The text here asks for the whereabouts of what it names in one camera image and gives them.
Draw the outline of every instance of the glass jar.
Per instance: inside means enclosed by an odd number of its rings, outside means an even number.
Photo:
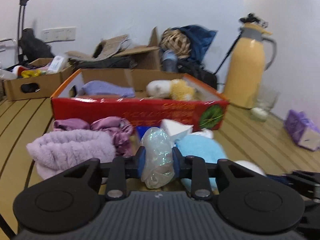
[[[250,110],[251,118],[260,122],[265,122],[271,109],[275,106],[278,97],[278,91],[265,85],[261,85],[254,100],[253,108]]]

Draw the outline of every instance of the electrical socket panel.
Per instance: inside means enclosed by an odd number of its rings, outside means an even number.
[[[42,30],[41,39],[44,42],[74,41],[76,39],[76,27]]]

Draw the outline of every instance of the plastic bag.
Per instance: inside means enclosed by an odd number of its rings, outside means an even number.
[[[141,181],[148,188],[166,185],[174,176],[172,144],[169,136],[158,127],[149,128],[141,139],[146,148],[146,161]]]

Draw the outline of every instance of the light blue plush toy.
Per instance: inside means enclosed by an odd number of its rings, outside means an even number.
[[[217,163],[218,159],[227,159],[227,156],[219,143],[215,140],[203,137],[201,135],[189,134],[183,139],[176,141],[176,146],[182,156],[198,156],[207,163]],[[217,188],[216,179],[210,178],[212,189]],[[188,191],[191,191],[191,179],[181,179],[182,184]]]

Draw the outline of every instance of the black bag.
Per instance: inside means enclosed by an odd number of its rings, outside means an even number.
[[[99,61],[83,61],[75,64],[75,68],[130,68],[131,57],[110,57]]]
[[[33,29],[24,29],[21,39],[19,40],[19,46],[22,49],[22,53],[26,55],[29,62],[32,62],[38,58],[53,58],[49,45],[43,41],[37,39],[33,33]]]
[[[182,59],[178,59],[177,65],[180,73],[187,73],[217,90],[217,76],[214,73],[204,70],[196,63]]]

